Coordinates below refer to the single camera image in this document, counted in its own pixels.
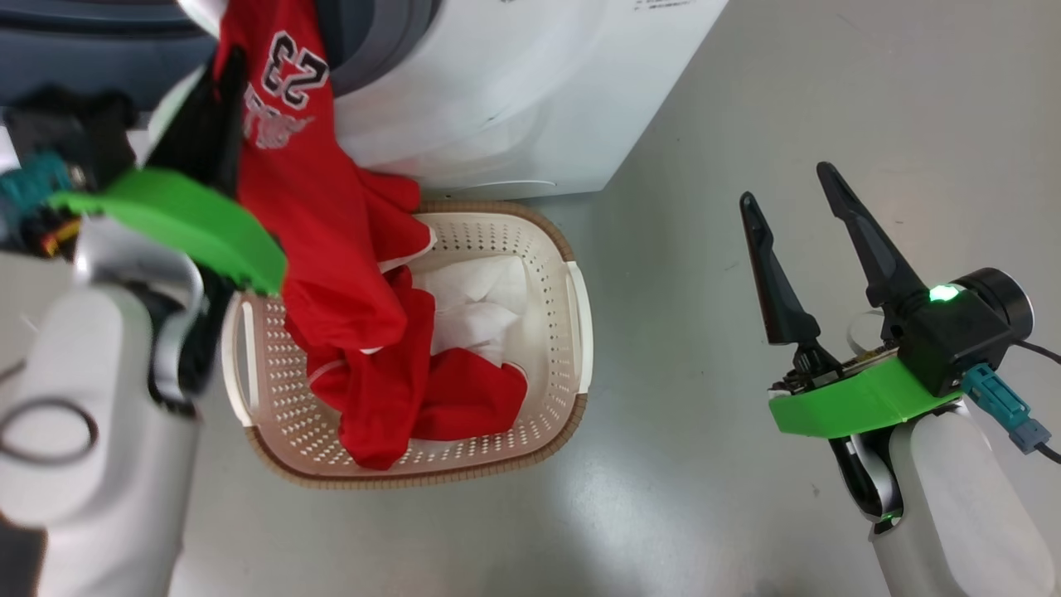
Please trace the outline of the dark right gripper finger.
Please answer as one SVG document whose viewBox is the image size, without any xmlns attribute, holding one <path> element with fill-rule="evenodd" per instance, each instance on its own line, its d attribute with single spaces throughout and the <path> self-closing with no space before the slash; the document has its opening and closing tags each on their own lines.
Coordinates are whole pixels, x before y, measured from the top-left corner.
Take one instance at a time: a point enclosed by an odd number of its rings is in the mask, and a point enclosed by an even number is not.
<svg viewBox="0 0 1061 597">
<path fill-rule="evenodd" d="M 928 287 L 914 273 L 879 221 L 846 182 L 837 166 L 817 164 L 817 176 L 835 218 L 841 220 L 859 257 L 865 297 L 872 308 L 910 309 L 928 301 Z"/>
<path fill-rule="evenodd" d="M 775 235 L 756 197 L 745 192 L 740 197 L 742 218 L 751 269 L 758 294 L 759 311 L 767 343 L 808 345 L 817 343 L 820 328 L 793 291 L 792 283 L 775 253 Z"/>
</svg>

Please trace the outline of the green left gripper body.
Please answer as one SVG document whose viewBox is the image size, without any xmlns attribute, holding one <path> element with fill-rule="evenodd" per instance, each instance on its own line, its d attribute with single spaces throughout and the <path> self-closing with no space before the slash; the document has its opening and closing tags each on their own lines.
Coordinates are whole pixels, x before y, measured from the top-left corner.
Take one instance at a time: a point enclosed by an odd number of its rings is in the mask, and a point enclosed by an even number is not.
<svg viewBox="0 0 1061 597">
<path fill-rule="evenodd" d="M 80 217 L 80 282 L 116 284 L 162 309 L 149 335 L 149 385 L 159 398 L 201 393 L 228 303 L 245 292 L 277 294 L 286 275 L 283 250 L 249 211 L 163 166 L 49 203 Z"/>
</svg>

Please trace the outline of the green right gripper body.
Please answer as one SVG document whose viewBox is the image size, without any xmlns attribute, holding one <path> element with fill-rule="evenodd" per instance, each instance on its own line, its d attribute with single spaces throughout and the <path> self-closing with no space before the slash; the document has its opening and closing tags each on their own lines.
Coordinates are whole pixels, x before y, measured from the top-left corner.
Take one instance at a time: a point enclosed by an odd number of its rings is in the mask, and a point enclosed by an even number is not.
<svg viewBox="0 0 1061 597">
<path fill-rule="evenodd" d="M 894 345 L 822 364 L 821 345 L 798 345 L 792 371 L 773 383 L 768 407 L 778 431 L 839 439 L 886 431 L 958 400 L 962 374 L 949 371 L 939 388 L 925 386 L 899 359 Z"/>
</svg>

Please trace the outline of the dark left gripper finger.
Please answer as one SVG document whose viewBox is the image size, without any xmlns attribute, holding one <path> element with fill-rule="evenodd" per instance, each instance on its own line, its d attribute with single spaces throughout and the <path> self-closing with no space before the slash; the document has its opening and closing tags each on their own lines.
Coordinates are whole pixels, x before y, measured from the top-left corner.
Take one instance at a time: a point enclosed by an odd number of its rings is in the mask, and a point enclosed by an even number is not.
<svg viewBox="0 0 1061 597">
<path fill-rule="evenodd" d="M 216 69 L 218 140 L 215 165 L 211 166 L 212 188 L 231 200 L 238 185 L 246 82 L 246 54 L 241 46 L 231 46 L 224 64 Z"/>
<path fill-rule="evenodd" d="M 212 74 L 196 70 L 186 75 L 149 118 L 149 166 L 178 172 L 201 185 L 216 185 L 219 120 Z"/>
</svg>

